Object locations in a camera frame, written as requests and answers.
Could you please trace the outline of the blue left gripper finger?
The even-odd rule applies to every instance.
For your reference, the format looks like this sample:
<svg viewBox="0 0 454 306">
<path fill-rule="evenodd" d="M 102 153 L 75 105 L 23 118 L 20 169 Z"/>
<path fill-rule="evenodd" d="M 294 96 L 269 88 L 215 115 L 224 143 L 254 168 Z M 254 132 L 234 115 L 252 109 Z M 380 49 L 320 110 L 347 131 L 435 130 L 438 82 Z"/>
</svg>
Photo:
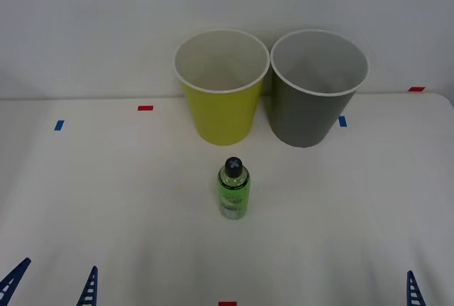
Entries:
<svg viewBox="0 0 454 306">
<path fill-rule="evenodd" d="M 96 306 L 98 290 L 98 268 L 93 266 L 76 306 Z"/>
<path fill-rule="evenodd" d="M 0 282 L 0 306 L 7 306 L 12 298 L 31 259 L 25 258 Z"/>
</svg>

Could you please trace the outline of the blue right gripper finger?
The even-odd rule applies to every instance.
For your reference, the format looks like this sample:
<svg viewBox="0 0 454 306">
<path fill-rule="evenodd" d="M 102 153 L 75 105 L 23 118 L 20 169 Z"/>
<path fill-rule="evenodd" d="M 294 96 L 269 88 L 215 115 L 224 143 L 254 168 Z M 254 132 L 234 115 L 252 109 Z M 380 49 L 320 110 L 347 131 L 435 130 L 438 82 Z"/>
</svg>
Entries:
<svg viewBox="0 0 454 306">
<path fill-rule="evenodd" d="M 412 271 L 408 271 L 406 276 L 406 303 L 407 306 L 426 306 Z"/>
</svg>

